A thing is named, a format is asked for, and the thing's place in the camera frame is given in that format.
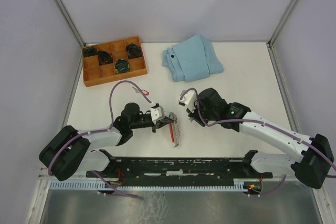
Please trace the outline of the red handled metal keyring holder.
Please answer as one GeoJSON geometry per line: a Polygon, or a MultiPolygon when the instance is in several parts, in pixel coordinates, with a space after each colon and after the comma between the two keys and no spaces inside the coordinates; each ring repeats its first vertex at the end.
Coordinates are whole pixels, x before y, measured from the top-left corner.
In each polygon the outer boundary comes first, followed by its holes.
{"type": "Polygon", "coordinates": [[[170,112],[169,113],[169,118],[173,120],[173,122],[169,125],[170,127],[170,136],[172,143],[174,144],[174,147],[178,147],[180,142],[180,129],[177,121],[177,116],[175,113],[170,112]]]}

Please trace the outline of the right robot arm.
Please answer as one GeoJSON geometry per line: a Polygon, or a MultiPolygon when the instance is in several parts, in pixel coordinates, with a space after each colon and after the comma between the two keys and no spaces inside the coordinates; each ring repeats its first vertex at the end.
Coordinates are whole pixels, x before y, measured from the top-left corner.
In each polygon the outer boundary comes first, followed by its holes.
{"type": "Polygon", "coordinates": [[[330,177],[330,169],[335,169],[331,146],[321,134],[312,137],[277,126],[241,103],[226,102],[213,88],[201,93],[189,88],[181,93],[178,102],[186,107],[188,117],[202,127],[220,125],[255,137],[282,152],[249,151],[247,161],[241,164],[246,177],[258,173],[290,175],[310,188],[320,189],[330,177]]]}

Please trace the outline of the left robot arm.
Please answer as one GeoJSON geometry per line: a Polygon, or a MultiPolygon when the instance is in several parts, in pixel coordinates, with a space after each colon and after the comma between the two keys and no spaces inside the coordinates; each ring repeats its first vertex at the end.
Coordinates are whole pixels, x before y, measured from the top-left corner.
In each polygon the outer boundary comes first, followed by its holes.
{"type": "Polygon", "coordinates": [[[116,164],[106,147],[125,144],[135,129],[150,128],[155,132],[175,122],[176,115],[165,114],[159,104],[142,112],[138,104],[128,103],[107,128],[85,132],[71,125],[63,127],[40,152],[39,160],[47,167],[49,175],[59,181],[67,180],[76,172],[92,170],[110,177],[116,171],[116,164]]]}

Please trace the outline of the key with red tag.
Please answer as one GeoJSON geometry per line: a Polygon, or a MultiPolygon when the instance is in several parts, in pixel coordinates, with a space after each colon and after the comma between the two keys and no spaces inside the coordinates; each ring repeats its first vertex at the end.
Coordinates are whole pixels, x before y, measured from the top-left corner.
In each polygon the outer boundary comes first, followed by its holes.
{"type": "Polygon", "coordinates": [[[141,89],[139,90],[138,88],[136,88],[135,86],[132,87],[133,90],[136,92],[136,93],[143,93],[145,96],[148,96],[150,93],[144,89],[141,89]]]}

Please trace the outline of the light blue folded cloth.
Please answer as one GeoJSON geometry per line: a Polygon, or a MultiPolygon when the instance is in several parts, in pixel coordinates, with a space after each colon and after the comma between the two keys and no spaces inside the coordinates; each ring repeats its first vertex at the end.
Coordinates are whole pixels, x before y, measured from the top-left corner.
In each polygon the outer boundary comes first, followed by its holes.
{"type": "Polygon", "coordinates": [[[162,66],[169,69],[175,82],[201,80],[224,71],[212,42],[202,35],[164,50],[162,66]]]}

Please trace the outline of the black rolled belt front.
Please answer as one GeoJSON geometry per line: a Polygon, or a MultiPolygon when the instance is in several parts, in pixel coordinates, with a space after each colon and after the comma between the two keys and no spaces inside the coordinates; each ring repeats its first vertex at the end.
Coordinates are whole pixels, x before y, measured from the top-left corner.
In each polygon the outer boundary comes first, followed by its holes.
{"type": "Polygon", "coordinates": [[[122,74],[122,73],[127,73],[130,72],[130,64],[128,60],[126,59],[118,59],[116,63],[114,64],[114,72],[115,74],[122,74]]]}

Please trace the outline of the black rolled belt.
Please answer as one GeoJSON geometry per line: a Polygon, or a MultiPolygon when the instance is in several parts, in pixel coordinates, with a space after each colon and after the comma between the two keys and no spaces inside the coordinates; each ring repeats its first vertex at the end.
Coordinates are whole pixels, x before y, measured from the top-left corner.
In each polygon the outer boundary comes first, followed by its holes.
{"type": "Polygon", "coordinates": [[[140,46],[131,43],[126,46],[126,51],[129,59],[135,59],[142,57],[142,49],[140,46]]]}
{"type": "Polygon", "coordinates": [[[107,51],[99,50],[97,51],[98,63],[100,66],[113,63],[113,58],[111,54],[107,51]]]}
{"type": "Polygon", "coordinates": [[[91,57],[97,54],[97,49],[94,46],[84,47],[82,49],[83,57],[91,57]]]}
{"type": "Polygon", "coordinates": [[[128,60],[126,59],[118,59],[116,63],[114,64],[114,72],[115,74],[122,74],[122,73],[127,73],[130,72],[130,64],[128,60]]]}

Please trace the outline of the black rolled belt right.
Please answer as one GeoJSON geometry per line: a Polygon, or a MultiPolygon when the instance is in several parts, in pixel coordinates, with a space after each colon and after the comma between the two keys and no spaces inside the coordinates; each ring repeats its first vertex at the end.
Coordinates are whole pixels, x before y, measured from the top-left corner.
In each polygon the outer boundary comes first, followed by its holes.
{"type": "Polygon", "coordinates": [[[142,57],[142,49],[140,46],[131,43],[126,46],[126,51],[129,59],[135,59],[142,57]]]}

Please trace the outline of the wooden compartment tray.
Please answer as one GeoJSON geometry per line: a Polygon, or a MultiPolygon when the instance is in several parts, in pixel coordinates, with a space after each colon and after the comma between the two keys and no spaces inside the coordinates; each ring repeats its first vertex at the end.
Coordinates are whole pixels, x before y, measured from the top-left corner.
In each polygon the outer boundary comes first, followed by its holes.
{"type": "Polygon", "coordinates": [[[103,50],[111,54],[113,63],[100,66],[98,63],[98,56],[83,57],[82,54],[82,70],[83,70],[83,82],[86,87],[97,86],[108,82],[119,81],[132,77],[138,77],[148,73],[145,64],[145,57],[142,49],[142,57],[129,59],[126,51],[128,44],[134,43],[141,47],[140,37],[128,37],[119,40],[103,42],[95,45],[97,51],[103,50]],[[118,59],[126,59],[130,64],[131,71],[122,74],[115,74],[114,64],[118,59]]]}

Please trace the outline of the black rolled belt middle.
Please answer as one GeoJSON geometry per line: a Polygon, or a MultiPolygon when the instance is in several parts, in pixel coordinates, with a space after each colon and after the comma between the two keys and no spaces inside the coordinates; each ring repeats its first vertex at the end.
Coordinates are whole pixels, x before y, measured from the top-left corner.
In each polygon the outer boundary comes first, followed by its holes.
{"type": "Polygon", "coordinates": [[[99,50],[97,51],[98,63],[100,66],[113,63],[113,58],[111,54],[107,51],[99,50]]]}

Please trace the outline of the black rolled belt far left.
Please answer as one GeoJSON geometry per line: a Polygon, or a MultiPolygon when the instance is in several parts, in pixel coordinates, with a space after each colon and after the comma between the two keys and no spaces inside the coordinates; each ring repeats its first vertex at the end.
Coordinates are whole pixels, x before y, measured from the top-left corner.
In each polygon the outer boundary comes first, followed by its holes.
{"type": "Polygon", "coordinates": [[[97,49],[94,46],[84,47],[82,49],[83,57],[91,57],[97,54],[97,49]]]}

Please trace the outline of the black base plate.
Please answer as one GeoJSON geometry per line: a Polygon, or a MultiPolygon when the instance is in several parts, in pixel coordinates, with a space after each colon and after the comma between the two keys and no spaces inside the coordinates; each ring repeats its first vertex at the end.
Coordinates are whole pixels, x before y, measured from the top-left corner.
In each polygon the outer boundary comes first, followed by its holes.
{"type": "Polygon", "coordinates": [[[99,173],[123,186],[232,186],[234,179],[272,178],[242,158],[117,157],[99,173]]]}

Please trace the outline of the right aluminium frame post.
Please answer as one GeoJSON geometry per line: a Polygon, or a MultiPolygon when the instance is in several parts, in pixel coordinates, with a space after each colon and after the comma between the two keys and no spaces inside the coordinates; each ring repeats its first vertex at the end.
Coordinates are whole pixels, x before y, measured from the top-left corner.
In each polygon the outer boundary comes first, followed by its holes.
{"type": "Polygon", "coordinates": [[[278,40],[281,32],[283,31],[286,23],[288,22],[288,20],[290,19],[292,13],[294,12],[295,8],[297,7],[297,5],[299,4],[300,0],[290,0],[289,4],[287,5],[284,13],[281,16],[281,19],[278,23],[278,25],[276,26],[274,32],[272,33],[272,35],[270,36],[269,40],[268,40],[268,46],[272,47],[276,41],[278,40]]]}

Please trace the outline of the aluminium frame post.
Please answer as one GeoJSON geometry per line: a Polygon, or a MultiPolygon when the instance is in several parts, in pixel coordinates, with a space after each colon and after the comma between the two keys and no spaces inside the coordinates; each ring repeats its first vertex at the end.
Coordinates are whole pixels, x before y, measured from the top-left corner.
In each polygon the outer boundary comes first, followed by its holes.
{"type": "Polygon", "coordinates": [[[84,46],[85,45],[85,41],[83,40],[82,36],[80,35],[74,21],[72,20],[72,18],[70,17],[70,14],[65,6],[65,4],[63,3],[62,0],[53,0],[54,3],[56,4],[58,10],[60,11],[62,17],[64,18],[67,26],[70,28],[72,34],[74,35],[76,41],[78,42],[78,44],[80,46],[84,46]]]}
{"type": "Polygon", "coordinates": [[[276,26],[274,32],[272,33],[272,35],[270,36],[269,40],[268,40],[268,46],[272,47],[276,41],[278,40],[281,32],[283,31],[286,23],[288,22],[288,20],[290,19],[292,13],[294,12],[295,8],[297,7],[297,5],[299,4],[300,0],[290,0],[289,4],[287,5],[284,13],[281,16],[281,19],[278,23],[278,25],[276,26]]]}

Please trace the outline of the left aluminium frame post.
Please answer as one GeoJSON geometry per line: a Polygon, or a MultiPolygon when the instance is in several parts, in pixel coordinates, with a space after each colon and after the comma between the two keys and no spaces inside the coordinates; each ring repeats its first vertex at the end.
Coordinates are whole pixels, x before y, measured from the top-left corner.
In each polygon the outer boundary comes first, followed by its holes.
{"type": "Polygon", "coordinates": [[[84,46],[85,45],[85,41],[83,40],[82,36],[80,35],[74,21],[72,20],[72,18],[70,17],[70,14],[65,6],[65,4],[63,3],[62,0],[53,0],[54,3],[56,4],[58,10],[60,11],[62,17],[64,18],[67,26],[70,28],[72,34],[74,35],[76,41],[78,42],[78,44],[80,46],[84,46]]]}

